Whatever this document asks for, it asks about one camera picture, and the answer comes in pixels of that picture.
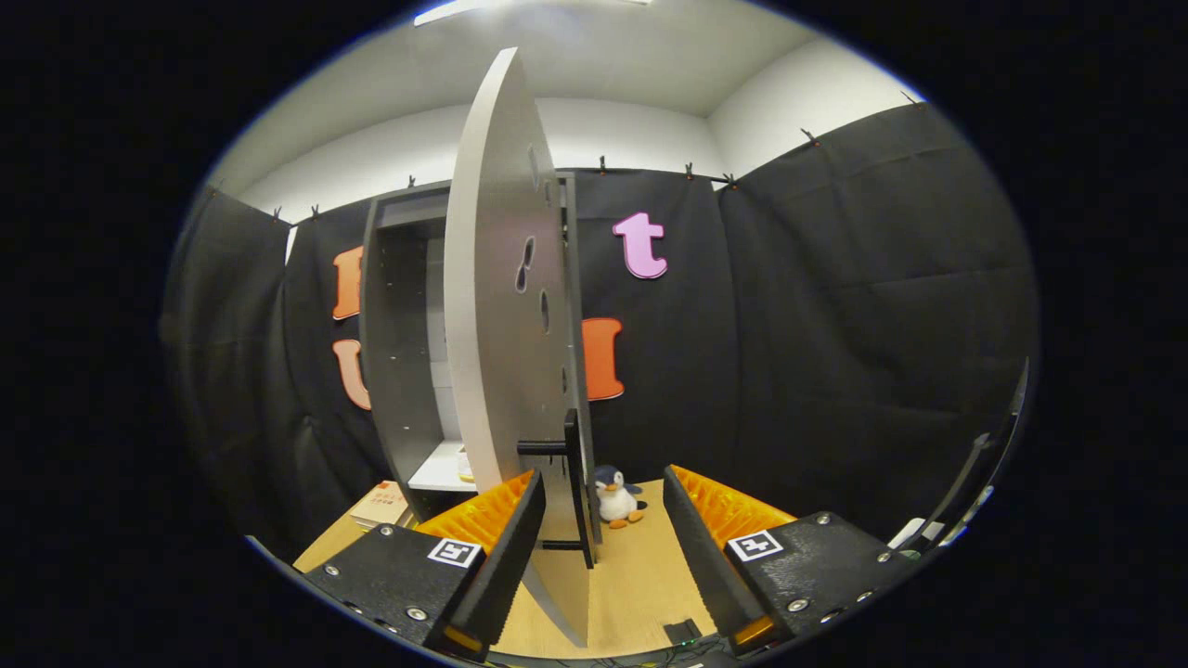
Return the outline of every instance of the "orange letter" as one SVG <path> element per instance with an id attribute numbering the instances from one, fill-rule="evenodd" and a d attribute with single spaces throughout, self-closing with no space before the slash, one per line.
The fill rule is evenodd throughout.
<path id="1" fill-rule="evenodd" d="M 350 248 L 334 258 L 339 267 L 339 303 L 334 304 L 334 320 L 359 315 L 359 284 L 362 281 L 364 247 Z"/>
<path id="2" fill-rule="evenodd" d="M 619 332 L 623 332 L 623 323 L 613 317 L 582 321 L 588 401 L 613 399 L 623 395 L 623 383 L 614 374 L 614 335 Z"/>
<path id="3" fill-rule="evenodd" d="M 335 341 L 330 347 L 339 358 L 339 374 L 342 376 L 342 386 L 347 390 L 347 396 L 356 407 L 371 410 L 371 395 L 367 387 L 364 387 L 364 373 L 359 368 L 359 351 L 362 346 L 353 339 L 343 339 Z"/>

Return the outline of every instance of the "white curved door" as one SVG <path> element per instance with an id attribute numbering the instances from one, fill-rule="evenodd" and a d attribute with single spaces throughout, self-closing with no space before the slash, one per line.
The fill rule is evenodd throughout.
<path id="1" fill-rule="evenodd" d="M 563 441 L 573 321 L 565 298 L 561 193 L 516 49 L 482 81 L 459 145 L 446 216 L 446 340 L 462 441 L 479 492 L 530 466 L 517 443 Z M 577 537 L 569 485 L 546 475 L 539 540 Z M 580 550 L 538 548 L 524 585 L 574 644 L 589 600 Z"/>

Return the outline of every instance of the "penguin plush toy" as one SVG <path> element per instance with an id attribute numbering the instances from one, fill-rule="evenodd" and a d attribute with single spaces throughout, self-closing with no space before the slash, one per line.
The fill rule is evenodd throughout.
<path id="1" fill-rule="evenodd" d="M 623 472 L 613 466 L 599 466 L 594 470 L 594 487 L 598 492 L 598 513 L 612 529 L 621 529 L 628 522 L 639 522 L 647 504 L 637 500 L 633 494 L 642 489 L 623 481 Z"/>

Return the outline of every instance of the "black curtain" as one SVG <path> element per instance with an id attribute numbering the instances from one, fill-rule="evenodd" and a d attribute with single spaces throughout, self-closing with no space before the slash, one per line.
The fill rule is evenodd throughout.
<path id="1" fill-rule="evenodd" d="M 994 178 L 927 105 L 874 114 L 714 193 L 574 170 L 582 316 L 623 324 L 623 396 L 590 404 L 598 464 L 685 466 L 881 538 L 927 516 L 993 433 L 1036 303 Z M 334 259 L 369 200 L 289 226 L 208 191 L 178 241 L 163 335 L 192 447 L 244 532 L 285 561 L 391 472 L 333 344 Z M 646 213 L 668 270 L 633 276 L 612 227 Z"/>
<path id="2" fill-rule="evenodd" d="M 283 358 L 289 225 L 204 189 L 166 278 L 160 336 L 187 446 L 244 534 L 285 559 L 301 546 L 285 470 L 298 415 Z"/>
<path id="3" fill-rule="evenodd" d="M 669 464 L 729 471 L 738 396 L 734 294 L 712 183 L 681 174 L 576 170 L 582 317 L 623 323 L 615 367 L 623 396 L 590 403 L 598 464 L 628 481 Z M 612 227 L 637 213 L 664 228 L 652 254 L 666 271 L 634 277 Z"/>
<path id="4" fill-rule="evenodd" d="M 817 139 L 718 193 L 739 307 L 737 477 L 890 540 L 1000 426 L 1037 345 L 1034 281 L 996 179 L 927 105 Z"/>
<path id="5" fill-rule="evenodd" d="M 334 259 L 362 246 L 369 209 L 371 200 L 364 200 L 302 221 L 285 271 L 285 366 L 305 415 L 292 442 L 289 477 L 307 506 L 305 544 L 377 483 L 392 478 L 371 411 L 347 396 L 333 349 L 335 341 L 359 340 L 358 315 L 333 316 Z"/>

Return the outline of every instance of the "white shelf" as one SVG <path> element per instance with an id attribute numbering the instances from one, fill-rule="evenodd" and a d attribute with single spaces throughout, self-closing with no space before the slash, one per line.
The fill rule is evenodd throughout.
<path id="1" fill-rule="evenodd" d="M 409 479 L 409 486 L 438 492 L 478 492 L 474 483 L 463 483 L 457 477 L 457 450 L 461 447 L 462 441 L 442 441 Z"/>

